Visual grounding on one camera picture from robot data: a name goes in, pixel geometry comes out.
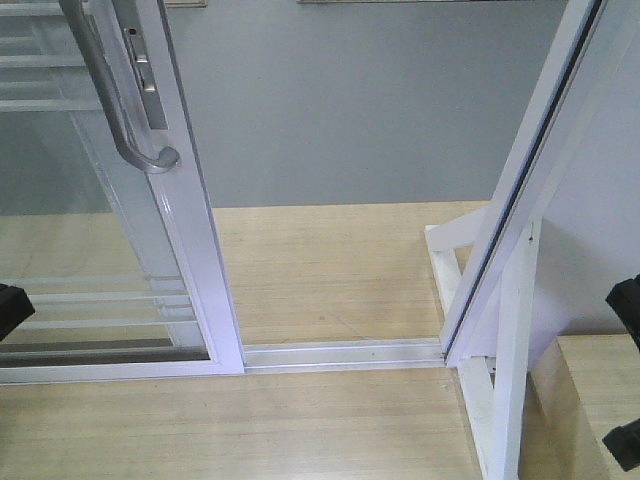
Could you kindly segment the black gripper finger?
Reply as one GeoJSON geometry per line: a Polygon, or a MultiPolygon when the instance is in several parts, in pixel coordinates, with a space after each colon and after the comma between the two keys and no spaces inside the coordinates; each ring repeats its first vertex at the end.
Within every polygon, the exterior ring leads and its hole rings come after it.
{"type": "Polygon", "coordinates": [[[640,349],[639,276],[615,284],[606,297],[606,303],[622,322],[636,348],[640,349]]]}
{"type": "Polygon", "coordinates": [[[639,420],[617,426],[602,438],[603,444],[624,471],[639,466],[639,420]]]}
{"type": "Polygon", "coordinates": [[[2,284],[0,297],[0,340],[3,341],[35,313],[35,308],[25,290],[16,286],[2,284]]]}

